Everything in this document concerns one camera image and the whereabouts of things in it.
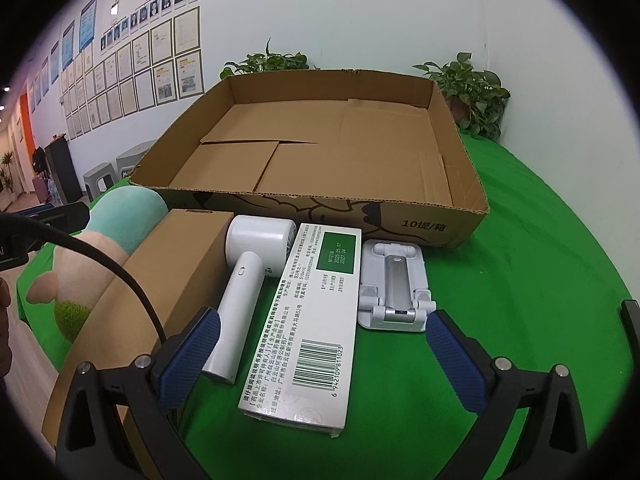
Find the person's left hand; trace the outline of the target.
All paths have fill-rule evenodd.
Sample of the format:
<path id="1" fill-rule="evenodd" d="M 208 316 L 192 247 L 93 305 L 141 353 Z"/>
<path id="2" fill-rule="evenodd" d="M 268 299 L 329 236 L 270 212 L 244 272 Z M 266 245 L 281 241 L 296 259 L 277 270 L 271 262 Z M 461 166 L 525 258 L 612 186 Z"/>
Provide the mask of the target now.
<path id="1" fill-rule="evenodd" d="M 0 378 L 9 374 L 12 364 L 12 350 L 9 345 L 9 306 L 11 294 L 8 283 L 0 278 Z"/>

